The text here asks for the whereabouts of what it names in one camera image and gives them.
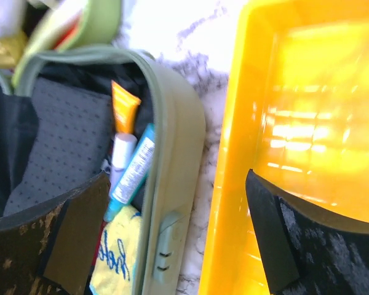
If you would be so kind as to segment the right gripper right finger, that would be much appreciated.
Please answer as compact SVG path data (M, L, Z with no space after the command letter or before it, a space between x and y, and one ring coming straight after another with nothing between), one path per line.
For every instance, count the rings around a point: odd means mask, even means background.
M249 170L248 207L271 294L369 294L369 223L296 197Z

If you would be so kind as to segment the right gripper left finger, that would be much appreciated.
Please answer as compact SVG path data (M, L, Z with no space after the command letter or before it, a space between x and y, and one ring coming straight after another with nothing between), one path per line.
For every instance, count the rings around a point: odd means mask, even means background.
M108 206L105 173L0 218L0 294L83 294Z

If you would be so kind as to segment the yellow blue towel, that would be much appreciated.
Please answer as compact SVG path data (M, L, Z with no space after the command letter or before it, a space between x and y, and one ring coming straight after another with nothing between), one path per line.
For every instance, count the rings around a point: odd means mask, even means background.
M103 228L89 284L92 294L132 293L141 222L141 213L125 206Z

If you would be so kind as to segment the green hard-shell suitcase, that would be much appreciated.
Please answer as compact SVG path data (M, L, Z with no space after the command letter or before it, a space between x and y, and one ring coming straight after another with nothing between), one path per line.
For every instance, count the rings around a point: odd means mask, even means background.
M197 93L186 79L151 57L110 45L38 53L27 62L16 87L0 70L0 218L6 216L8 199L23 180L38 135L39 117L31 97L39 78L109 95L112 112L111 81L141 100L130 134L139 141L153 124L155 150L146 179L128 205L142 217L131 294L174 294L205 138ZM113 115L111 142L99 172L108 179L117 133ZM104 216L83 294L92 294L89 284L108 223Z

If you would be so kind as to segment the yellow plastic tray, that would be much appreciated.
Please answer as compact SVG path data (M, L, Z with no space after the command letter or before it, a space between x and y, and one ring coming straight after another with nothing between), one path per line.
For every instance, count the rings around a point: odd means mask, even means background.
M250 1L237 30L200 294L271 294L249 170L369 223L369 1Z

